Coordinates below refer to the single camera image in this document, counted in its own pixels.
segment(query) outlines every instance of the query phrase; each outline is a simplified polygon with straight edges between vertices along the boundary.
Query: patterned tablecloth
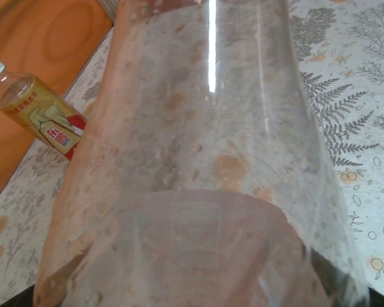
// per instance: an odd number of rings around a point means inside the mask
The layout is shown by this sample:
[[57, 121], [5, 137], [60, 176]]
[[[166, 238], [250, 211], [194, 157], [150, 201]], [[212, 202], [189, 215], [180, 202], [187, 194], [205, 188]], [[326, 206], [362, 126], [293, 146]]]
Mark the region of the patterned tablecloth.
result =
[[[384, 295], [384, 1], [291, 0], [294, 43], [371, 287]], [[90, 114], [111, 32], [67, 95]], [[35, 282], [67, 161], [36, 141], [0, 195], [0, 303]]]

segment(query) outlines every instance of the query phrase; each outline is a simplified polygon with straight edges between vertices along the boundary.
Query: orange wooden table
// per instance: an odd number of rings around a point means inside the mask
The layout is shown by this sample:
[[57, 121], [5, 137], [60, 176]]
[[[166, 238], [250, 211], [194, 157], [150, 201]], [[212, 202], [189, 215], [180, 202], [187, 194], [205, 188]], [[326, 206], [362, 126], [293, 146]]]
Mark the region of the orange wooden table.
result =
[[[97, 0], [0, 0], [0, 61], [64, 94], [110, 27]], [[0, 191], [32, 140], [0, 112]]]

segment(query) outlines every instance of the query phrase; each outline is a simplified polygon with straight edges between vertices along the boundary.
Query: transparent plastic cylinder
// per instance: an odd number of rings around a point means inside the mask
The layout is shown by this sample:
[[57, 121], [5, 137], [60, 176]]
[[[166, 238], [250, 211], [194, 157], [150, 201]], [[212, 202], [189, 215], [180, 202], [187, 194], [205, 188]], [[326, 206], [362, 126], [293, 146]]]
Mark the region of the transparent plastic cylinder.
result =
[[367, 306], [361, 265], [285, 1], [122, 1], [35, 306]]

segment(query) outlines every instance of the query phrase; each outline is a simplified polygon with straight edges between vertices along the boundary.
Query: red and yellow label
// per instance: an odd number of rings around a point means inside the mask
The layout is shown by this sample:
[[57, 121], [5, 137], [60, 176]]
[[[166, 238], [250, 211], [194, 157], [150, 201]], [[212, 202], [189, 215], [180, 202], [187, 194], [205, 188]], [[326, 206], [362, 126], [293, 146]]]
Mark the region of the red and yellow label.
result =
[[2, 112], [71, 160], [86, 120], [35, 77], [32, 87]]

